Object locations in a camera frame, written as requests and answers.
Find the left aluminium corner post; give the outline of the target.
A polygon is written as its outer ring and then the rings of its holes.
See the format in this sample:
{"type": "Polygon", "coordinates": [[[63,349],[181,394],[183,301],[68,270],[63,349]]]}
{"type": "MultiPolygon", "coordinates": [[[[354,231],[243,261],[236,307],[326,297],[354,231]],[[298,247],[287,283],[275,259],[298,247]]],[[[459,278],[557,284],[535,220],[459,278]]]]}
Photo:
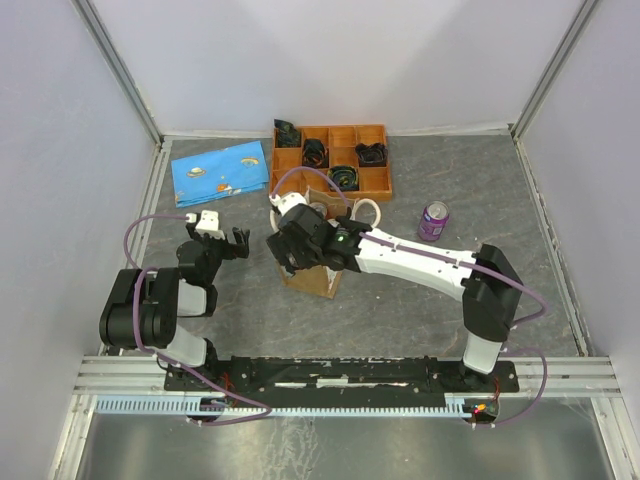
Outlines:
{"type": "Polygon", "coordinates": [[[164,135],[161,133],[150,109],[146,106],[128,67],[118,53],[94,2],[88,0],[72,0],[71,4],[87,27],[103,59],[115,76],[116,82],[136,113],[144,130],[155,144],[161,145],[164,135]]]}

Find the dark rolled sock back-left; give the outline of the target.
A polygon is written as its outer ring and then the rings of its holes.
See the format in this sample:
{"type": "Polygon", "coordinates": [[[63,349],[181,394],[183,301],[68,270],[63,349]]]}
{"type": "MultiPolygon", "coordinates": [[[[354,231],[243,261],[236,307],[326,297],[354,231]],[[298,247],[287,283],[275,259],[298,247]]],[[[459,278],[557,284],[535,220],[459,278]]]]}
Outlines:
{"type": "Polygon", "coordinates": [[[275,119],[275,146],[277,148],[300,148],[302,143],[301,132],[288,121],[275,119]]]}

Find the blue space-print cloth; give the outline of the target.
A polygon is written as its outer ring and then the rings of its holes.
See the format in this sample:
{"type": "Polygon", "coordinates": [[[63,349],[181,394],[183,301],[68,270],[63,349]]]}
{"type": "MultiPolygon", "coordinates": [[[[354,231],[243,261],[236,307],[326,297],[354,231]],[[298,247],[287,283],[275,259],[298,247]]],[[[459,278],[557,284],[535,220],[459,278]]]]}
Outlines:
{"type": "Polygon", "coordinates": [[[262,190],[269,183],[259,141],[173,160],[171,172],[178,208],[262,190]]]}

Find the right aluminium corner post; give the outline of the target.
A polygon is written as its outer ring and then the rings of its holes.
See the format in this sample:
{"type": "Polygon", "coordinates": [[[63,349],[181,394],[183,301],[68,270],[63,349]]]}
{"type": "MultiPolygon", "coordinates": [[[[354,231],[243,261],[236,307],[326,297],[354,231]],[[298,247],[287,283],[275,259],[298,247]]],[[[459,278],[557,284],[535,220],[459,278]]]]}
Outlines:
{"type": "Polygon", "coordinates": [[[528,97],[521,114],[510,127],[511,137],[515,142],[521,140],[529,129],[600,4],[600,0],[583,0],[579,3],[576,13],[528,97]]]}

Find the dark rolled sock middle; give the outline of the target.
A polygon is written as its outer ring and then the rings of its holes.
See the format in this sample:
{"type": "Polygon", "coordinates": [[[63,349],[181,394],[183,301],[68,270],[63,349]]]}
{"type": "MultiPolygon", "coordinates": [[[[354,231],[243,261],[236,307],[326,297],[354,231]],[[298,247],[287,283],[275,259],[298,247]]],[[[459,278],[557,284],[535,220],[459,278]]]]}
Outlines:
{"type": "Polygon", "coordinates": [[[302,165],[314,169],[328,167],[328,149],[320,139],[307,138],[302,148],[302,165]]]}

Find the burlap canvas tote bag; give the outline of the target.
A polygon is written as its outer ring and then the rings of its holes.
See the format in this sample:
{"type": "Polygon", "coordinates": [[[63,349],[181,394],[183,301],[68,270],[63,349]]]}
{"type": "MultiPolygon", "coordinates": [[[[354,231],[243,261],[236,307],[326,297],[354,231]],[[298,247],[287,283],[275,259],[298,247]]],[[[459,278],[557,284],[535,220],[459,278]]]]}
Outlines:
{"type": "MultiPolygon", "coordinates": [[[[374,209],[375,220],[372,222],[373,227],[376,227],[381,220],[379,205],[369,198],[348,199],[347,203],[344,203],[337,197],[331,197],[327,193],[313,190],[310,187],[308,187],[302,195],[306,198],[307,205],[309,206],[312,202],[325,204],[328,208],[328,215],[324,219],[328,220],[333,226],[338,225],[336,217],[347,214],[349,209],[351,211],[350,218],[355,219],[358,209],[365,205],[369,205],[374,209]]],[[[270,212],[270,223],[274,232],[278,231],[280,219],[281,216],[277,215],[273,210],[270,212]]],[[[285,286],[300,292],[329,299],[334,298],[342,276],[341,272],[331,270],[326,266],[314,266],[310,269],[298,270],[296,273],[289,273],[284,266],[278,266],[278,268],[285,286]]]]}

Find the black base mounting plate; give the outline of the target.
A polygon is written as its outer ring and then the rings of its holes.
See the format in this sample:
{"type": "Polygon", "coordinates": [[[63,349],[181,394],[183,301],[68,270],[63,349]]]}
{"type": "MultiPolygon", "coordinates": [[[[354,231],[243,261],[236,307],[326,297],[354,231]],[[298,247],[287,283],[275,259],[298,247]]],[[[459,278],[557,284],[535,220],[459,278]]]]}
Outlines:
{"type": "Polygon", "coordinates": [[[167,369],[167,391],[205,392],[211,381],[269,407],[437,407],[447,394],[519,391],[515,366],[500,361],[489,374],[460,360],[416,358],[232,357],[194,373],[167,369]]]}

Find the red soda can back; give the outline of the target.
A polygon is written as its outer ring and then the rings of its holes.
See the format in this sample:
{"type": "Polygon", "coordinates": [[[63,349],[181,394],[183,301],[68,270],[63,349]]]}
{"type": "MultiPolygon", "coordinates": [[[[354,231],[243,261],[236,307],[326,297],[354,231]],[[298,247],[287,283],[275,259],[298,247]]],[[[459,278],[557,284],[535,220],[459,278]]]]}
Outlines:
{"type": "Polygon", "coordinates": [[[318,212],[323,218],[326,218],[328,215],[328,208],[325,204],[321,202],[312,202],[310,207],[313,208],[316,212],[318,212]]]}

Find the dark rolled sock front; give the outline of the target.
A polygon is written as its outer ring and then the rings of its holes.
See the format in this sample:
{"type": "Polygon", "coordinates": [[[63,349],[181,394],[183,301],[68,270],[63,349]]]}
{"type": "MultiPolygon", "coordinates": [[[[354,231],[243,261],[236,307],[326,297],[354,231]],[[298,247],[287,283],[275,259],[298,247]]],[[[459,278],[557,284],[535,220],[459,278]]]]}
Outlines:
{"type": "Polygon", "coordinates": [[[349,165],[337,165],[328,170],[328,178],[342,192],[359,190],[359,174],[355,167],[349,165]]]}

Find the wooden compartment tray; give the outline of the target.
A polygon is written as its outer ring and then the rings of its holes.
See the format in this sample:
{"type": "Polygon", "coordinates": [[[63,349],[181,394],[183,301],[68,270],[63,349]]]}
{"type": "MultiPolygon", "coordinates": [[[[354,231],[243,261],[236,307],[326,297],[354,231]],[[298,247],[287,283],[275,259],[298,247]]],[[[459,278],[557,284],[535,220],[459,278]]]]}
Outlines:
{"type": "Polygon", "coordinates": [[[279,188],[281,194],[297,191],[304,194],[308,187],[327,193],[333,197],[338,192],[328,178],[328,170],[337,165],[355,167],[359,174],[359,190],[343,192],[349,199],[370,198],[378,202],[389,201],[392,197],[391,161],[386,127],[382,124],[300,126],[302,143],[300,148],[277,148],[273,127],[273,147],[269,188],[279,188]],[[329,163],[324,169],[314,169],[302,165],[302,148],[307,138],[320,139],[328,149],[329,163]],[[360,167],[355,153],[359,143],[384,143],[388,148],[388,162],[385,167],[360,167]]]}

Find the aluminium front rail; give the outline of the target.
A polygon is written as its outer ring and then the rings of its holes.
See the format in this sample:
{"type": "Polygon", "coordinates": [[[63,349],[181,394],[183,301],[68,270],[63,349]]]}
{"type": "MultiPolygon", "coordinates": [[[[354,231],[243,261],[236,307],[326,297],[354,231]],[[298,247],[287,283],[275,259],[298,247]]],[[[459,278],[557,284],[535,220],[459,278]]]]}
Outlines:
{"type": "MultiPolygon", "coordinates": [[[[607,357],[551,357],[547,366],[533,356],[511,357],[519,380],[517,393],[505,399],[532,399],[542,382],[545,398],[620,398],[607,357]]],[[[150,357],[86,356],[75,381],[75,394],[164,395],[165,372],[150,357]]]]}

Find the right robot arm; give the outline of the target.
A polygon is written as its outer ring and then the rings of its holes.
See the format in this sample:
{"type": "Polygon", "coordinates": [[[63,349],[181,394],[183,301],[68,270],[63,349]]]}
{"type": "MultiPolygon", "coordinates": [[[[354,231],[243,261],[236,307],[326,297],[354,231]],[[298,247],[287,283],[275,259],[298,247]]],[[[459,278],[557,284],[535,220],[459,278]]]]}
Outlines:
{"type": "Polygon", "coordinates": [[[503,252],[447,250],[406,241],[348,216],[325,219],[298,195],[271,200],[274,233],[267,245],[289,274],[317,266],[400,278],[434,289],[462,305],[467,342],[459,379],[481,391],[515,321],[523,284],[503,252]]]}

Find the aluminium corner post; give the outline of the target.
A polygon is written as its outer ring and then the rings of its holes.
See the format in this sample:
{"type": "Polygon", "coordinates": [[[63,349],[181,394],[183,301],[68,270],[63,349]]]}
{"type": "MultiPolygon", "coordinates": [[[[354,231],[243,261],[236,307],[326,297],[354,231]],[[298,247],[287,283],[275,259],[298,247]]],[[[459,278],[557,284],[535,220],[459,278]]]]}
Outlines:
{"type": "Polygon", "coordinates": [[[116,82],[136,113],[144,130],[155,144],[161,145],[164,135],[161,133],[150,109],[146,106],[128,67],[118,53],[94,2],[88,0],[72,0],[71,4],[87,27],[103,59],[115,76],[116,82]]]}
{"type": "Polygon", "coordinates": [[[511,137],[515,142],[521,140],[529,129],[600,4],[600,0],[583,0],[579,3],[576,13],[528,97],[521,114],[510,127],[511,137]]]}

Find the dark rolled sock right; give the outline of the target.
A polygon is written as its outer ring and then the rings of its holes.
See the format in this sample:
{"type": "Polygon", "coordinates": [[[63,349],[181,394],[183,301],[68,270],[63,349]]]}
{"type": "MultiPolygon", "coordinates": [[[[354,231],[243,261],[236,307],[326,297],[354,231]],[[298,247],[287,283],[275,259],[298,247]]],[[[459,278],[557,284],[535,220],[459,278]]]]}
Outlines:
{"type": "Polygon", "coordinates": [[[385,167],[388,162],[388,148],[384,143],[359,143],[355,153],[360,167],[385,167]]]}

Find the purple soda can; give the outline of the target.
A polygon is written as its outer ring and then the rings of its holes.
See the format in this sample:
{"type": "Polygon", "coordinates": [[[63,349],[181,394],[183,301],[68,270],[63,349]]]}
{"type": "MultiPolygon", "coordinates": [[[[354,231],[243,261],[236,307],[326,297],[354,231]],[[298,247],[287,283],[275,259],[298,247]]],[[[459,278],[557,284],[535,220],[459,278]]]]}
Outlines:
{"type": "Polygon", "coordinates": [[[428,204],[422,213],[418,235],[424,241],[437,241],[449,219],[449,208],[441,201],[428,204]]]}

